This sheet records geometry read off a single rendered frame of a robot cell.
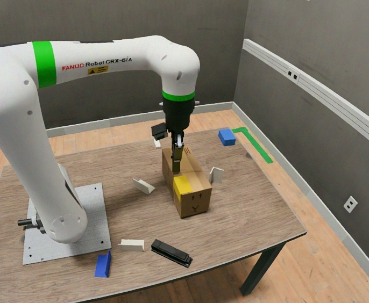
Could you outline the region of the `grey l-shaped corner guard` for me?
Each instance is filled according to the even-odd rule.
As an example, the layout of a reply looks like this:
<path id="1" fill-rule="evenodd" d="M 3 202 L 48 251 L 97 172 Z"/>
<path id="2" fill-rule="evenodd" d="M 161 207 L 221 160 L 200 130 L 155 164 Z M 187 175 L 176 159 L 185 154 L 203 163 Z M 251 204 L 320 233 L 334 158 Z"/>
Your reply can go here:
<path id="1" fill-rule="evenodd" d="M 222 170 L 222 169 L 213 167 L 213 169 L 210 173 L 209 183 L 211 183 L 211 181 L 213 181 L 213 182 L 217 182 L 217 183 L 221 184 L 223 171 L 224 170 Z"/>

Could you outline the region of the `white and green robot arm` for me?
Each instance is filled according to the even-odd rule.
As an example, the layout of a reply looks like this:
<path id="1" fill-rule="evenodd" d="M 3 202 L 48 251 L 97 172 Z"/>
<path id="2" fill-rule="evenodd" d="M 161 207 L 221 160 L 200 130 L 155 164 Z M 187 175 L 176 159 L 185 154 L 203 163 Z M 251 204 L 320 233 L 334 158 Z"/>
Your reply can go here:
<path id="1" fill-rule="evenodd" d="M 18 226 L 68 244 L 87 229 L 87 215 L 64 166 L 53 154 L 37 89 L 78 78 L 127 70 L 152 70 L 162 79 L 162 110 L 192 114 L 200 71 L 196 53 L 153 35 L 112 41 L 38 41 L 0 45 L 0 149 L 37 213 Z"/>

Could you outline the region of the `blue l-shaped angle piece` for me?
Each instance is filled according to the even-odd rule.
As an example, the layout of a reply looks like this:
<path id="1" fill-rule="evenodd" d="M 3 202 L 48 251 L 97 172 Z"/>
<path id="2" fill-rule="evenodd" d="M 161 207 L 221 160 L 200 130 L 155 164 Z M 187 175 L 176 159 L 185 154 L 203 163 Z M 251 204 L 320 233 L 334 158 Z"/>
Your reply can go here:
<path id="1" fill-rule="evenodd" d="M 107 255 L 98 255 L 94 277 L 108 278 L 110 262 L 111 262 L 111 254 L 109 250 Z"/>

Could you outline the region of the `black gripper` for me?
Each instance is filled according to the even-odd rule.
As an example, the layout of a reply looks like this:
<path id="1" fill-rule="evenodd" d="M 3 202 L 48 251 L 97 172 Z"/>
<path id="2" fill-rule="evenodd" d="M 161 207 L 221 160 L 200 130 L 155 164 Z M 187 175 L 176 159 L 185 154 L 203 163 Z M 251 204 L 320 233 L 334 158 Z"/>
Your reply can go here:
<path id="1" fill-rule="evenodd" d="M 172 172 L 180 171 L 180 162 L 184 148 L 183 137 L 184 131 L 189 127 L 190 115 L 186 117 L 176 118 L 165 114 L 165 124 L 171 129 L 172 138 Z"/>

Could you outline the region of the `blue rectangular block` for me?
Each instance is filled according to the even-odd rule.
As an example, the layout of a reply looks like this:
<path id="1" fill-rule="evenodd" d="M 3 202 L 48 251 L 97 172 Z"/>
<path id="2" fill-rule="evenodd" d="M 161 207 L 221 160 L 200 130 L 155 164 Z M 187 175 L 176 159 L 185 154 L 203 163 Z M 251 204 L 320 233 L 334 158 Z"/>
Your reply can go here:
<path id="1" fill-rule="evenodd" d="M 235 145 L 236 138 L 230 129 L 219 129 L 218 137 L 220 138 L 223 146 Z"/>

